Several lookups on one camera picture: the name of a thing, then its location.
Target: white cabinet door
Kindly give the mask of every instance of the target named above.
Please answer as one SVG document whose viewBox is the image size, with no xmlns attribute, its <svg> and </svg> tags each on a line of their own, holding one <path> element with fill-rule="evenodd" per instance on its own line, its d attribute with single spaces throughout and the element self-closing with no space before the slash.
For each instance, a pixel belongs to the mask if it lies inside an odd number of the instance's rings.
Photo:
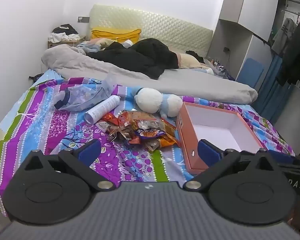
<svg viewBox="0 0 300 240">
<path fill-rule="evenodd" d="M 267 41 L 277 5 L 278 0 L 244 0 L 238 23 Z"/>
<path fill-rule="evenodd" d="M 269 45 L 264 44 L 262 40 L 260 40 L 258 37 L 253 35 L 251 38 L 246 56 L 244 57 L 244 60 L 242 62 L 240 71 L 242 70 L 244 63 L 246 62 L 246 60 L 248 58 L 252 58 L 252 59 L 256 60 L 257 62 L 261 63 L 264 67 L 263 72 L 254 88 L 256 91 L 259 91 L 259 89 L 267 75 L 267 72 L 269 70 L 271 62 L 272 62 L 271 49 L 270 49 Z"/>
</svg>

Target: pile of snacks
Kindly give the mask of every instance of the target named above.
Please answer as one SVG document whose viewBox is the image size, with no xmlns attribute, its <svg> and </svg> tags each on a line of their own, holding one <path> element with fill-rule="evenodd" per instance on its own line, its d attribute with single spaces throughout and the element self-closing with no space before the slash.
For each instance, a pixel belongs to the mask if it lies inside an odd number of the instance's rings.
<svg viewBox="0 0 300 240">
<path fill-rule="evenodd" d="M 108 113 L 96 125 L 108 133 L 110 141 L 118 139 L 129 144 L 141 144 L 149 151 L 175 143 L 179 145 L 174 137 L 177 128 L 146 112 L 123 111 L 118 117 Z"/>
</svg>

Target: cream quilted headboard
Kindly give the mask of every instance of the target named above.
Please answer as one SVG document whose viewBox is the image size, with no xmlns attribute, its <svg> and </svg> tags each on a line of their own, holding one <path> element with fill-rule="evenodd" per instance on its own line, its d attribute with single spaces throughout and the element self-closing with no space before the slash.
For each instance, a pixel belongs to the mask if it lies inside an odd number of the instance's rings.
<svg viewBox="0 0 300 240">
<path fill-rule="evenodd" d="M 90 30 L 96 26 L 140 28 L 140 39 L 156 38 L 168 47 L 193 50 L 202 57 L 208 53 L 213 34 L 212 30 L 173 17 L 97 4 L 90 11 Z"/>
</svg>

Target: orange box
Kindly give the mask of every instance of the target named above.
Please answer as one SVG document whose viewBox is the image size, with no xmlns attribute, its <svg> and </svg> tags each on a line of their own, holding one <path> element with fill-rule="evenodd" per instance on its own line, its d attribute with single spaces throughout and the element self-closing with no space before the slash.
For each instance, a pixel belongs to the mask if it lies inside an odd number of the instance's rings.
<svg viewBox="0 0 300 240">
<path fill-rule="evenodd" d="M 256 153 L 262 148 L 256 135 L 239 113 L 184 102 L 177 118 L 186 168 L 199 174 L 208 166 L 198 155 L 198 142 L 206 139 L 221 150 Z"/>
</svg>

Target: box label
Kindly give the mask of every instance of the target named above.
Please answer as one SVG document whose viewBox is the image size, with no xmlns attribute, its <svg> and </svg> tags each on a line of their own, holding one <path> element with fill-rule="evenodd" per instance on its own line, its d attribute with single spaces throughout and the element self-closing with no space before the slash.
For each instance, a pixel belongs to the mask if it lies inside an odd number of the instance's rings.
<svg viewBox="0 0 300 240">
<path fill-rule="evenodd" d="M 182 129 L 183 121 L 182 121 L 182 118 L 181 118 L 181 114 L 178 115 L 178 122 L 179 122 L 179 125 L 180 125 L 180 129 Z"/>
</svg>

